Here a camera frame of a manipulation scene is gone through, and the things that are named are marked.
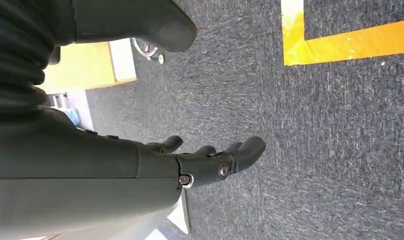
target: yellow floor marking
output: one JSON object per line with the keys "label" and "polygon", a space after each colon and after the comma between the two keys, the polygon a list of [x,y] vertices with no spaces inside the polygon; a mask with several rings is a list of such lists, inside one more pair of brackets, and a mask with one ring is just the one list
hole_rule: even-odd
{"label": "yellow floor marking", "polygon": [[304,0],[281,0],[284,65],[404,53],[404,21],[305,40]]}

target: prosthetic arm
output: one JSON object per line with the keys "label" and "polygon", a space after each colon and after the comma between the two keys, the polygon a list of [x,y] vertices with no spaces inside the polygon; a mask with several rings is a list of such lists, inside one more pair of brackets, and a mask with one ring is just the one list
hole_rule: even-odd
{"label": "prosthetic arm", "polygon": [[183,188],[253,165],[259,137],[216,152],[142,144],[74,127],[34,85],[56,47],[139,37],[172,52],[197,28],[171,0],[0,0],[0,240],[51,236],[172,206]]}

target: robotic hand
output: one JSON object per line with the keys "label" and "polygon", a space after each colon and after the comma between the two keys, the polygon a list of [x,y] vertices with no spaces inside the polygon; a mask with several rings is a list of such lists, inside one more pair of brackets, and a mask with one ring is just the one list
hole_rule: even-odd
{"label": "robotic hand", "polygon": [[179,164],[178,182],[185,189],[199,187],[225,180],[229,175],[252,166],[266,149],[266,143],[259,137],[248,138],[244,143],[235,142],[226,150],[217,152],[213,146],[203,146],[195,153],[167,155],[183,144],[179,136],[170,136],[163,143],[146,145],[165,158],[174,157]]}
{"label": "robotic hand", "polygon": [[150,143],[82,131],[41,107],[34,87],[54,49],[139,37],[188,49],[195,24],[172,0],[0,0],[0,240],[53,236],[168,208],[183,188],[220,182],[261,156],[259,137],[221,152],[172,154]]}

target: bolt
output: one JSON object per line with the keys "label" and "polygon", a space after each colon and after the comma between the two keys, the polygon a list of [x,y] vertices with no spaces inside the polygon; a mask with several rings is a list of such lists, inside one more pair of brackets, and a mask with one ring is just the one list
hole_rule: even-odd
{"label": "bolt", "polygon": [[223,178],[223,179],[227,178],[229,176],[229,173],[230,173],[230,170],[229,170],[229,166],[227,164],[223,163],[219,166],[218,175],[221,178]]}
{"label": "bolt", "polygon": [[178,182],[182,185],[187,185],[190,183],[190,177],[186,175],[181,175],[178,177]]}

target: black sleeve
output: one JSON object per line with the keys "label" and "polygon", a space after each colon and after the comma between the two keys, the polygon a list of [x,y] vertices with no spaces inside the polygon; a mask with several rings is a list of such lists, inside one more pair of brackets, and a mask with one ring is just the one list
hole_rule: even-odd
{"label": "black sleeve", "polygon": [[181,194],[174,157],[82,131],[34,85],[73,30],[70,0],[0,0],[0,240],[127,220]]}

